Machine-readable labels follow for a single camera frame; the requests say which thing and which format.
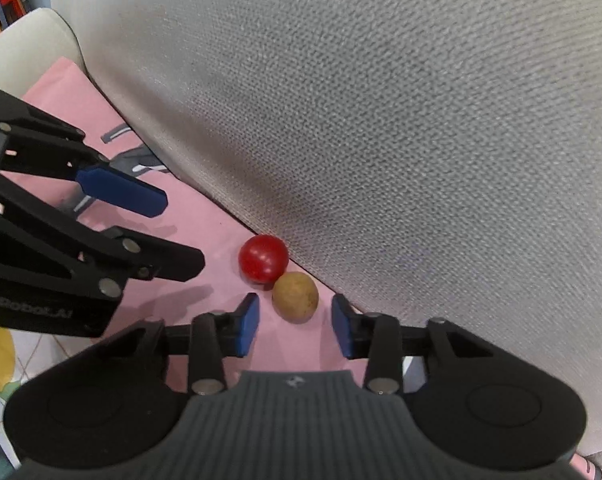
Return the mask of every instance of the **tomato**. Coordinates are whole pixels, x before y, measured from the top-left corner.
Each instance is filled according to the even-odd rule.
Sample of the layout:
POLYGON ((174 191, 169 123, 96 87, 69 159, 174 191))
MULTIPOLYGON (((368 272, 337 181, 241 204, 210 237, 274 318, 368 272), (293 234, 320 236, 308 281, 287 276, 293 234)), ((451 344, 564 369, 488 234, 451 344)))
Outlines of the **tomato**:
POLYGON ((251 282, 274 283, 286 272, 290 261, 283 240, 272 235, 256 235, 239 251, 239 267, 251 282))

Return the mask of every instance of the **metal bolt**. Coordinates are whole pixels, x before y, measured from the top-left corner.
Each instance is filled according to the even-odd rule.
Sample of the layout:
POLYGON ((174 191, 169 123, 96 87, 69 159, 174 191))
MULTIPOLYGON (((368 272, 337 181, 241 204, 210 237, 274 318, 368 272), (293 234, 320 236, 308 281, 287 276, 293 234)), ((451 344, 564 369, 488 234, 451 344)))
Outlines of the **metal bolt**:
POLYGON ((103 278, 99 280, 98 290, 100 290, 108 298, 118 298, 122 292, 120 285, 112 280, 112 278, 103 278))
POLYGON ((140 253, 141 248, 139 244, 137 244, 134 240, 130 238, 123 238, 123 247, 126 251, 130 251, 131 253, 140 253))
POLYGON ((367 383, 367 387, 372 393, 379 395, 395 394, 399 391, 399 383, 389 377, 377 377, 367 383))
POLYGON ((192 384, 192 391, 197 395, 214 395, 223 389, 223 383, 216 379, 199 379, 192 384))

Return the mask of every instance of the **white armrest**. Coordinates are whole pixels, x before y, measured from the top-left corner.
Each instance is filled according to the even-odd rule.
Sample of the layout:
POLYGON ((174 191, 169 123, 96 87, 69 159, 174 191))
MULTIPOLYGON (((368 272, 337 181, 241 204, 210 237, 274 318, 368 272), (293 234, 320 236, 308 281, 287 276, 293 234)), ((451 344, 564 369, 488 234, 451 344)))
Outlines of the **white armrest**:
POLYGON ((0 34, 0 89, 21 97, 60 57, 84 72, 72 29, 52 9, 37 9, 0 34))

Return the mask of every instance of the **potato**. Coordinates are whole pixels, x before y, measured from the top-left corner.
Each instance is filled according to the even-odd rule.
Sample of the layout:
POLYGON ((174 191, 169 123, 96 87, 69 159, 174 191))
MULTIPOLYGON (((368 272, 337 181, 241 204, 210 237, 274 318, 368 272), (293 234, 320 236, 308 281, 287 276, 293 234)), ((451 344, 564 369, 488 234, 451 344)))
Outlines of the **potato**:
POLYGON ((319 290, 303 272, 286 272, 272 289, 274 309, 286 321, 304 323, 316 312, 319 290))

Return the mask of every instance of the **pink fabric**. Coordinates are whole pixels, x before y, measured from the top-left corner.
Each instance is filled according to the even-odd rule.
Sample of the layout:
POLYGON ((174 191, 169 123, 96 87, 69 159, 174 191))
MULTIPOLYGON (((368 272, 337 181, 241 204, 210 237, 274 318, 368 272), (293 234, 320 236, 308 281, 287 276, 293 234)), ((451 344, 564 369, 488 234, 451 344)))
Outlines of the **pink fabric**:
MULTIPOLYGON (((49 114, 80 128, 85 143, 108 158, 140 145, 132 132, 108 144, 100 136, 124 121, 100 95, 81 70, 71 61, 60 59, 25 95, 24 100, 49 114)), ((147 219, 103 202, 94 203, 79 218, 85 225, 101 231, 113 225, 124 226, 153 236, 200 248, 206 268, 187 283, 130 280, 123 301, 114 315, 108 333, 116 332, 138 319, 163 318, 167 324, 190 322, 197 314, 210 310, 233 310, 255 288, 246 283, 238 269, 237 254, 252 232, 234 220, 205 196, 169 173, 150 171, 141 177, 164 189, 170 205, 157 218, 147 219)), ((14 176, 21 186, 46 202, 57 205, 76 186, 34 176, 14 176)), ((289 270, 302 270, 290 263, 289 270)), ((364 361, 348 362, 338 349, 330 322, 333 292, 316 281, 319 308, 308 323, 285 322, 273 310, 271 293, 260 290, 261 322, 248 357, 226 360, 230 384, 240 370, 316 371, 350 369, 360 382, 364 361)), ((174 358, 168 384, 183 389, 185 361, 174 358)))

